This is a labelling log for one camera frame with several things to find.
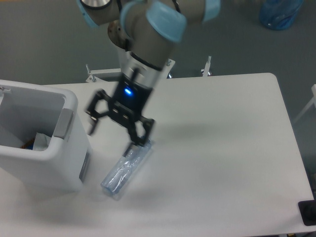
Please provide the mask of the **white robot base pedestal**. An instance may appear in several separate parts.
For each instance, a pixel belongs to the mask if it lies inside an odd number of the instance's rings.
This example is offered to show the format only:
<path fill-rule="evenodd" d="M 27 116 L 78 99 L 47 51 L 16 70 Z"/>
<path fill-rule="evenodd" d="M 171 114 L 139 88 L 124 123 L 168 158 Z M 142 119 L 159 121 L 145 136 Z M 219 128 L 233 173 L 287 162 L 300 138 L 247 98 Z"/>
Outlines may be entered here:
<path fill-rule="evenodd" d="M 119 68 L 122 70 L 129 60 L 133 40 L 123 30 L 119 20 L 109 23 L 108 37 L 117 50 Z"/>

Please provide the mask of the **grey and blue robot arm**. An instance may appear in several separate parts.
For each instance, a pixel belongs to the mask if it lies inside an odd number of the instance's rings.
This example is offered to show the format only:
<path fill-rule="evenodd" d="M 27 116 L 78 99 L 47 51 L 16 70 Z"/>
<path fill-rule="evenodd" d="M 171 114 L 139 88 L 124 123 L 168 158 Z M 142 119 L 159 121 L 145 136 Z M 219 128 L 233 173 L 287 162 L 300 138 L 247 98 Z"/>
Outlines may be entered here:
<path fill-rule="evenodd" d="M 90 26 L 119 21 L 127 35 L 129 59 L 113 95 L 95 92 L 86 113 L 96 127 L 108 117 L 127 129 L 131 143 L 145 146 L 155 121 L 142 110 L 169 56 L 192 23 L 217 17 L 218 0 L 79 0 L 78 7 Z"/>

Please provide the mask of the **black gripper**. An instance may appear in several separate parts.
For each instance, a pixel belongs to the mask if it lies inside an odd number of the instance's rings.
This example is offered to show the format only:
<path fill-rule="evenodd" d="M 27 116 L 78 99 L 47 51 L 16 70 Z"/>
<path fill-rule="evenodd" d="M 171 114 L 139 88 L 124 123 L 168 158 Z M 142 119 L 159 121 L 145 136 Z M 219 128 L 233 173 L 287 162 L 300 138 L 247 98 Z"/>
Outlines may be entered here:
<path fill-rule="evenodd" d="M 155 120 L 142 116 L 142 110 L 153 90 L 137 83 L 138 76 L 139 74 L 133 74 L 128 78 L 123 75 L 110 101 L 110 96 L 105 90 L 95 92 L 85 110 L 91 119 L 91 129 L 87 133 L 89 136 L 94 133 L 99 119 L 108 116 L 111 111 L 111 119 L 127 129 L 134 150 L 139 153 L 145 149 L 150 141 Z M 109 101 L 109 111 L 96 111 L 96 106 L 101 100 Z"/>

